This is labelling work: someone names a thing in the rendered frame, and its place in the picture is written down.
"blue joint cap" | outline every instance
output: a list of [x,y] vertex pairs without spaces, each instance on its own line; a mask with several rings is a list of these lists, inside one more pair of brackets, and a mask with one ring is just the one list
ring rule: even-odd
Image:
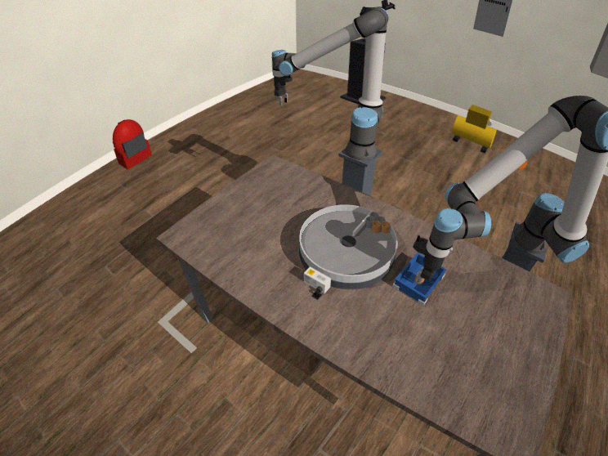
[[435,228],[442,233],[453,233],[463,222],[463,215],[456,209],[443,209],[435,217]]
[[451,186],[448,187],[448,189],[445,191],[445,201],[448,201],[448,196],[449,196],[449,192],[459,184],[460,182],[456,182],[455,184],[452,184]]
[[550,193],[543,193],[537,196],[534,200],[534,204],[541,209],[551,212],[561,213],[564,209],[564,200],[559,196]]
[[351,121],[357,127],[370,128],[378,123],[378,114],[370,108],[357,108],[352,111]]
[[279,71],[281,72],[281,74],[289,76],[291,73],[293,73],[293,67],[289,62],[284,60],[279,64]]
[[560,252],[557,257],[564,263],[573,262],[577,258],[582,257],[589,250],[589,241],[584,240],[572,247],[568,247],[563,252]]
[[490,217],[490,215],[486,211],[484,211],[484,215],[485,215],[484,232],[481,233],[481,237],[486,236],[490,232],[490,229],[492,228],[492,217]]
[[608,111],[597,120],[596,141],[603,150],[608,150]]

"table leg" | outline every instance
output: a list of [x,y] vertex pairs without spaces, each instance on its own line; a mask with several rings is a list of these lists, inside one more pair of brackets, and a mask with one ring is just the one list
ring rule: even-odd
[[213,315],[211,315],[207,301],[205,301],[205,295],[203,294],[203,289],[200,288],[200,282],[199,278],[196,276],[196,271],[192,266],[183,260],[180,260],[180,263],[181,268],[184,271],[184,275],[186,276],[188,285],[190,286],[192,296],[194,296],[194,300],[196,301],[196,306],[199,308],[200,314],[206,319],[207,322],[211,321],[213,319]]

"black hole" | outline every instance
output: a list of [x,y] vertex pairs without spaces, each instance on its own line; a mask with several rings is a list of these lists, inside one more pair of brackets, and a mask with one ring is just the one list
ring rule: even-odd
[[352,236],[344,236],[342,238],[342,245],[345,247],[353,247],[355,244],[357,244],[357,241]]

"white floor marking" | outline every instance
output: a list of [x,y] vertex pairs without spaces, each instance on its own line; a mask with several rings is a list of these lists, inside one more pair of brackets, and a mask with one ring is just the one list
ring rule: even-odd
[[177,303],[177,305],[169,311],[168,314],[166,314],[163,318],[161,318],[159,320],[160,325],[163,328],[165,328],[167,330],[167,332],[169,334],[171,334],[175,338],[175,340],[177,340],[182,346],[184,346],[184,348],[187,351],[189,351],[190,353],[192,353],[194,350],[196,350],[196,346],[194,346],[194,344],[192,342],[190,342],[188,339],[186,339],[182,333],[177,331],[177,329],[175,329],[173,327],[173,325],[169,323],[169,320],[171,318],[173,318],[175,315],[177,315],[181,309],[186,307],[188,305],[188,302],[190,302],[191,300],[192,300],[192,293],[190,293],[184,299],[179,301]]

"wooden floor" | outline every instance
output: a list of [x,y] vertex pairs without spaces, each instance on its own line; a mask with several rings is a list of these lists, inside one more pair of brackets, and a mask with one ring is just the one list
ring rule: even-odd
[[[263,83],[151,138],[145,162],[109,163],[0,233],[1,455],[475,454],[205,281],[213,322],[193,302],[171,320],[196,351],[158,323],[189,290],[156,237],[272,154],[340,181],[355,108],[345,91],[345,81],[301,71],[279,107]],[[499,132],[482,154],[452,142],[453,114],[383,95],[372,196],[426,221],[447,207],[450,183],[514,139]],[[539,152],[478,203],[490,234],[454,248],[473,242],[502,256],[536,195],[566,196],[573,166]],[[604,179],[589,251],[567,265],[549,252],[531,272],[572,293],[542,456],[608,454],[607,213]]]

